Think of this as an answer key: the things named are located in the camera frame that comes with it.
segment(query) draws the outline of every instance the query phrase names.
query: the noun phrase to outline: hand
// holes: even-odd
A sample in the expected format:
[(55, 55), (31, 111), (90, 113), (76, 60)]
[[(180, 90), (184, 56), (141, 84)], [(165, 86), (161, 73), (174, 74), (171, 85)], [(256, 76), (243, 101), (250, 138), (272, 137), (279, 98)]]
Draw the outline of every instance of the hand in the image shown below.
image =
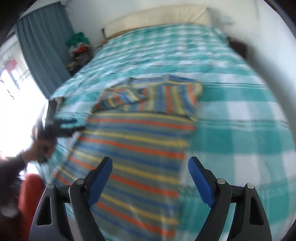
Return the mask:
[(44, 156), (49, 159), (55, 150), (57, 139), (51, 140), (37, 140), (35, 133), (35, 126), (33, 127), (33, 143), (30, 148), (21, 153), (24, 162), (37, 161), (38, 153), (41, 147), (44, 147)]

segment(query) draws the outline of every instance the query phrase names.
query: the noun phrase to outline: gray curtain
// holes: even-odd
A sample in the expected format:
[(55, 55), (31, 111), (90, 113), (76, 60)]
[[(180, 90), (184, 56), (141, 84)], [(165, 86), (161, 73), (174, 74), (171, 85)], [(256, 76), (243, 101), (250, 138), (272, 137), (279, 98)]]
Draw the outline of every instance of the gray curtain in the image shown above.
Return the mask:
[(65, 41), (74, 31), (65, 8), (57, 2), (29, 13), (17, 21), (15, 32), (34, 80), (49, 98), (70, 78)]

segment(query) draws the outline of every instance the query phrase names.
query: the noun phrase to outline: checkered bedsheet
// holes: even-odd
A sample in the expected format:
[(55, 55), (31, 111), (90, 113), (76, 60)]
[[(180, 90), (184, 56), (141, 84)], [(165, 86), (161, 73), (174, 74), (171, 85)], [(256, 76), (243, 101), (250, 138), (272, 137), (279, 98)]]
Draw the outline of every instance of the checkered bedsheet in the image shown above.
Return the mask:
[[(128, 77), (163, 74), (196, 79), (203, 85), (198, 124), (180, 172), (176, 240), (194, 240), (209, 208), (194, 187), (187, 161), (197, 156), (205, 168), (229, 184), (255, 185), (273, 240), (280, 240), (296, 216), (296, 155), (286, 118), (265, 82), (227, 44), (218, 29), (196, 24), (143, 28), (110, 40), (93, 60), (53, 96), (66, 100), (58, 116), (84, 124), (99, 93)], [(47, 166), (47, 182), (63, 167), (75, 138), (60, 140)], [(226, 240), (231, 206), (221, 240)], [(120, 237), (109, 237), (120, 240)]]

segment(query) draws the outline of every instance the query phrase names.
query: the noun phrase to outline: metal screw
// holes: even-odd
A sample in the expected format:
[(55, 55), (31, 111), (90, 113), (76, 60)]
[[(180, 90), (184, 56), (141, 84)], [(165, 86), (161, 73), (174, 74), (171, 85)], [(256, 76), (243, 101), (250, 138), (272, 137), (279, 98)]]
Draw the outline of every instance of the metal screw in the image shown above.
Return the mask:
[(49, 185), (47, 185), (47, 189), (51, 190), (51, 189), (53, 189), (53, 188), (54, 188), (54, 185), (53, 185), (53, 184), (49, 184)]
[(225, 184), (225, 180), (222, 179), (222, 178), (219, 178), (219, 179), (217, 180), (217, 183), (223, 185), (223, 184)]
[(248, 183), (248, 184), (247, 184), (247, 187), (250, 188), (250, 189), (253, 189), (253, 188), (254, 188), (254, 185), (251, 184), (251, 183)]
[(77, 185), (81, 185), (83, 183), (84, 183), (84, 179), (83, 178), (79, 178), (79, 179), (76, 180), (76, 184)]

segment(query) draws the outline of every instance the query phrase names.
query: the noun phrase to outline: shirt sleeve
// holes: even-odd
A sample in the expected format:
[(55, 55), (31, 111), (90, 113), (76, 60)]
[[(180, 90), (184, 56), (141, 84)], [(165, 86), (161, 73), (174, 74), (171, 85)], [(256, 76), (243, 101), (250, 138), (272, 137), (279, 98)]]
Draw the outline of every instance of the shirt sleeve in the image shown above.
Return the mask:
[(18, 174), (27, 166), (21, 155), (0, 159), (0, 190), (9, 187)]

